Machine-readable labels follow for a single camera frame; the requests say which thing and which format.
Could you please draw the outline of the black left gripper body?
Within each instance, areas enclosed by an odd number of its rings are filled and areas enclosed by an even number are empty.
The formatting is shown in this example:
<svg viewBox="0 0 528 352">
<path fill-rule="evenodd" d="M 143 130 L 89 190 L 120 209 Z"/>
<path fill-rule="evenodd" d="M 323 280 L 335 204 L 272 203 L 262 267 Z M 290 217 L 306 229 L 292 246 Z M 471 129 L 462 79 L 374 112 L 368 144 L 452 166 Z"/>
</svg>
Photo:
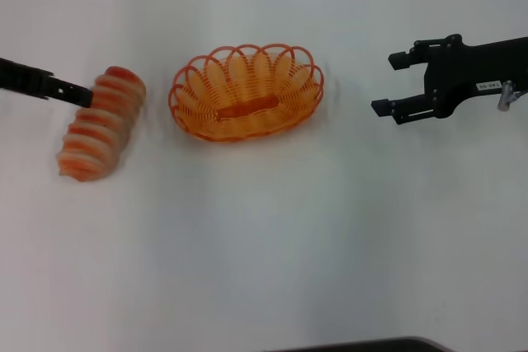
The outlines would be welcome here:
<svg viewBox="0 0 528 352">
<path fill-rule="evenodd" d="M 46 84 L 53 76 L 51 72 L 1 59 L 0 73 L 0 84 L 4 90 L 45 100 L 50 96 Z"/>
</svg>

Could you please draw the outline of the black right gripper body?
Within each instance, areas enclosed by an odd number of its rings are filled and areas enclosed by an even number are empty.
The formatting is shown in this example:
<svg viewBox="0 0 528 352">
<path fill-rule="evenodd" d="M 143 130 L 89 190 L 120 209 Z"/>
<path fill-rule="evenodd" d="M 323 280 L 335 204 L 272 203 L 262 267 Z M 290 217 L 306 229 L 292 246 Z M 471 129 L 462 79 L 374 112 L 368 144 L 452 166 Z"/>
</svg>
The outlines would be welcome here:
<svg viewBox="0 0 528 352">
<path fill-rule="evenodd" d="M 487 95 L 498 95 L 497 108 L 507 111 L 527 94 L 526 37 L 486 45 L 464 44 L 460 50 L 462 71 L 428 64 L 425 72 L 425 94 L 436 91 L 447 96 L 442 116 L 452 115 L 463 101 Z"/>
</svg>

